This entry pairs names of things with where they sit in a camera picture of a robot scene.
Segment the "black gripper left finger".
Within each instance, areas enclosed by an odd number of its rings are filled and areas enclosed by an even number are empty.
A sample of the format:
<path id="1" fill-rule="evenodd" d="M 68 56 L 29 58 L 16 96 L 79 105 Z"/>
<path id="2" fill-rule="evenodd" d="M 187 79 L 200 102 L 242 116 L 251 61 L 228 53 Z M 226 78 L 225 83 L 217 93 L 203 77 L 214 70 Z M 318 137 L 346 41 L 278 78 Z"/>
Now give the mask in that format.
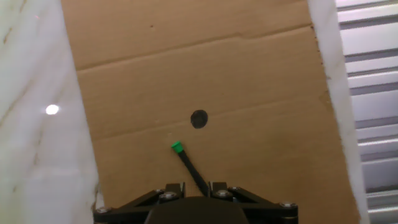
<path id="1" fill-rule="evenodd" d="M 150 192 L 119 207 L 100 207 L 93 210 L 93 223 L 138 224 L 145 223 L 149 213 L 157 206 L 185 198 L 185 183 L 167 184 L 165 189 Z"/>

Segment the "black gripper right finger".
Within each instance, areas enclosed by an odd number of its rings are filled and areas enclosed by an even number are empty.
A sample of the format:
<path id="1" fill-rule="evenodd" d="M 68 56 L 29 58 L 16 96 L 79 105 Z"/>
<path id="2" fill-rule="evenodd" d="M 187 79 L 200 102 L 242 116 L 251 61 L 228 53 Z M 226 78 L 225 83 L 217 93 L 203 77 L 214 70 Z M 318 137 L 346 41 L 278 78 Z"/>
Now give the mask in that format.
<path id="1" fill-rule="evenodd" d="M 228 187 L 226 182 L 209 182 L 208 189 L 209 197 L 232 202 L 241 208 L 249 223 L 299 223 L 296 203 L 274 203 L 241 187 Z"/>

